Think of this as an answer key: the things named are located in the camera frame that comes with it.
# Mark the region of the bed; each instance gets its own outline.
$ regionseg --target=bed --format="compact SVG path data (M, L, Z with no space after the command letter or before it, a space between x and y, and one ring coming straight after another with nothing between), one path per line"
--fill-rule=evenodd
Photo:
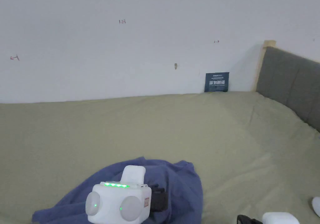
M265 41L253 92L0 104L0 212L29 223L99 169L139 156L194 163L202 223L288 211L319 223L320 65Z

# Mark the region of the gray headboard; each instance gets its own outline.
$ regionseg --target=gray headboard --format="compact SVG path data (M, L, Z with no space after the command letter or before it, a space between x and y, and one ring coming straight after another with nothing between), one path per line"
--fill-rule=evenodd
M257 92L288 106L320 132L320 63L267 47Z

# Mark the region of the handwritten mark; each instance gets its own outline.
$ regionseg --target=handwritten mark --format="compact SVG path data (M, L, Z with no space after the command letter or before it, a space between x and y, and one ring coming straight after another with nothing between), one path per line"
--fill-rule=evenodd
M11 59L11 60L14 60L15 58L17 58L17 59L18 59L18 61L20 61L20 60L19 60L18 55L17 55L16 57L12 57L12 56L10 56L10 59Z

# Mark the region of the green indicator lights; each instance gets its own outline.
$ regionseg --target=green indicator lights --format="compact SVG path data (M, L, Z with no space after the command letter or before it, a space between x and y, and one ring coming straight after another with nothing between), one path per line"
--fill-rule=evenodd
M122 187L122 188L127 188L127 187L130 187L128 185L121 185L121 184L115 184L115 183L105 183L104 184L105 186L114 186L114 187Z

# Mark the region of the blue sign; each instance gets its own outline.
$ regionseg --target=blue sign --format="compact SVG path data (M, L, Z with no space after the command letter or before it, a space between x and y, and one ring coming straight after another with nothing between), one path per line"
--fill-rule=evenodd
M204 92L223 91L229 88L229 73L207 73L205 74Z

